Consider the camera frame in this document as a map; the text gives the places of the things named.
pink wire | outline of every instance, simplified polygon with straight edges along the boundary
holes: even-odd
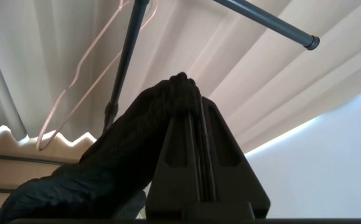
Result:
[[[149,19],[142,25],[141,29],[145,28],[145,26],[150,22],[150,20],[154,17],[154,15],[157,12],[158,9],[158,0],[154,0],[154,2],[156,3],[156,7],[154,8],[153,13],[151,14],[151,16],[149,17]],[[73,110],[71,110],[71,112],[67,115],[67,117],[65,118],[64,122],[62,123],[62,125],[60,125],[60,127],[54,132],[54,134],[50,137],[48,143],[44,146],[41,147],[41,142],[42,142],[42,136],[44,135],[48,124],[50,123],[50,120],[52,119],[53,115],[56,112],[57,107],[59,106],[60,101],[62,100],[62,97],[64,96],[64,94],[66,93],[67,90],[69,90],[71,87],[73,87],[73,85],[75,84],[75,82],[78,80],[78,76],[80,74],[80,69],[82,66],[83,61],[86,59],[86,57],[89,55],[89,53],[91,52],[91,50],[94,48],[94,46],[96,45],[96,43],[99,41],[100,37],[103,35],[103,33],[107,30],[108,26],[113,22],[114,18],[117,16],[117,14],[122,10],[122,8],[124,6],[126,6],[129,3],[129,1],[124,2],[124,0],[120,0],[120,4],[117,8],[117,10],[114,12],[114,14],[112,15],[112,17],[109,19],[109,21],[106,23],[106,25],[104,26],[104,28],[102,28],[102,30],[100,31],[100,33],[97,35],[97,37],[94,39],[94,41],[92,42],[92,44],[89,46],[89,48],[87,49],[87,51],[84,53],[84,55],[82,56],[80,62],[77,65],[77,69],[75,71],[75,76],[73,81],[71,82],[71,84],[69,84],[69,86],[64,89],[61,94],[59,95],[59,97],[57,98],[53,108],[50,110],[50,113],[47,117],[47,119],[45,120],[44,125],[42,126],[39,134],[38,134],[38,139],[37,139],[37,144],[36,147],[39,151],[44,150],[54,139],[54,137],[56,137],[57,133],[59,133],[59,131],[63,128],[64,124],[68,121],[68,119],[70,119],[70,117],[74,114],[74,112],[77,110],[77,108],[81,105],[81,103],[84,101],[84,99],[89,95],[89,93],[92,91],[92,89],[94,89],[94,87],[98,84],[98,82],[101,80],[101,78],[103,78],[103,76],[106,74],[106,72],[109,70],[109,68],[112,66],[112,64],[117,60],[117,58],[121,55],[122,53],[122,49],[120,50],[120,52],[112,59],[112,61],[107,65],[107,67],[104,69],[104,71],[99,75],[99,77],[95,80],[95,82],[93,82],[93,84],[91,85],[91,87],[88,89],[88,91],[82,96],[81,100],[75,105],[75,107],[73,108]]]

white ceiling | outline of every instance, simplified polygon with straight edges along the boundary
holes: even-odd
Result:
[[[0,74],[19,115],[16,122],[9,119],[1,103],[0,125],[38,135],[118,2],[0,0]],[[361,93],[361,0],[250,2],[319,36],[320,46],[307,51],[212,0],[159,0],[157,14],[139,35],[119,115],[142,90],[185,71],[216,102],[247,152]],[[121,50],[131,8],[123,9],[85,61],[50,130]],[[65,125],[67,139],[101,134],[117,65]]]

blue-white wall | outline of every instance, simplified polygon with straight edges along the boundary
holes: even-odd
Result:
[[[361,218],[361,95],[246,156],[268,218]]]

